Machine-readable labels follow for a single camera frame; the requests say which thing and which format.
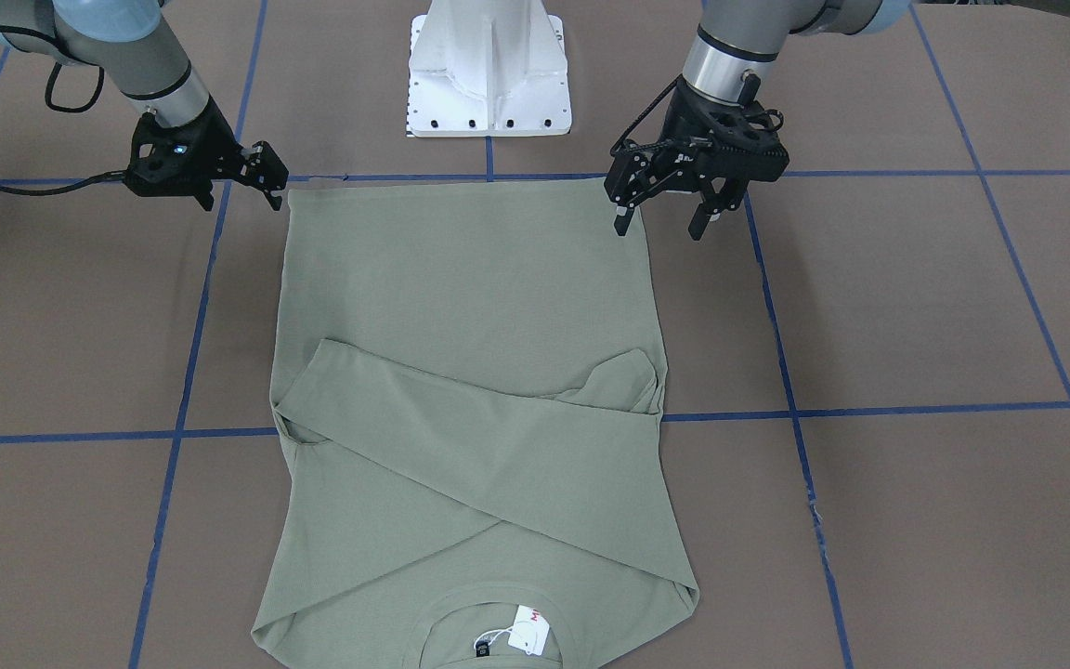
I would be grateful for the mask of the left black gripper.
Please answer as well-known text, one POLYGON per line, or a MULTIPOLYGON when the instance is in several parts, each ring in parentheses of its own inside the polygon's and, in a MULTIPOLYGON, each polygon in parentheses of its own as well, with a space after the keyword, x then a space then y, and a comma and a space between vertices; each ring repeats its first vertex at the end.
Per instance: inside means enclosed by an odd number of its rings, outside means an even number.
POLYGON ((781 111, 765 109, 749 94, 731 103, 710 100, 685 79, 672 80, 610 149, 603 188, 615 204, 613 229, 627 235, 638 204, 664 191, 697 193, 701 200, 688 235, 699 242, 713 221, 740 208, 749 183, 785 173, 782 125, 781 111), (670 103, 659 138, 637 143, 630 135, 663 100, 670 103))

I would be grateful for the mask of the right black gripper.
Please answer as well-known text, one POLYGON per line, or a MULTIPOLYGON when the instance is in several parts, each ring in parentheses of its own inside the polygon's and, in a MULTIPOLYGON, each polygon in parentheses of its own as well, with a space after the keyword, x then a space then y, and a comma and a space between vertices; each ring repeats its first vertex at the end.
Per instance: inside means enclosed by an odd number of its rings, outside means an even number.
POLYGON ((282 209, 282 191, 289 170, 275 148, 268 141, 255 141, 251 147, 233 145, 221 151, 219 178, 233 179, 243 186, 262 191, 272 211, 282 209))

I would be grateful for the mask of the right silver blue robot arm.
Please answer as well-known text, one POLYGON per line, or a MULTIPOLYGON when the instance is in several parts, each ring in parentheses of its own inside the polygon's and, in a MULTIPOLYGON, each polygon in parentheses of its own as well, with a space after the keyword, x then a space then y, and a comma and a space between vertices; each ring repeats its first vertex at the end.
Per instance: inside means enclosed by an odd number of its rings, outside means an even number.
POLYGON ((289 171, 268 141, 243 147, 164 17, 162 1, 0 1, 0 44, 50 57, 46 96, 62 69, 97 69, 137 111, 127 167, 54 188, 1 185, 0 193, 55 196, 120 183, 136 196, 187 196, 214 207, 213 186, 230 181, 281 209, 289 171))

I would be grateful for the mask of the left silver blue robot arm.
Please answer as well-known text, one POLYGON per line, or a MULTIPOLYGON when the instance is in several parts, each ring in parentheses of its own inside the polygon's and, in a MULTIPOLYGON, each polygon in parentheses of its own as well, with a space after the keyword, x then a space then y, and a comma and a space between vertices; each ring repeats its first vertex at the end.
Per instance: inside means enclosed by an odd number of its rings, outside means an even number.
POLYGON ((784 115, 759 101, 788 39, 878 33, 908 11, 908 1, 709 1, 684 67, 654 98, 666 109, 658 139, 640 143, 627 128, 611 147, 603 188, 616 208, 613 229, 627 233, 654 196, 696 193, 688 233, 701 240, 743 204, 751 183, 789 168, 778 136, 784 115))

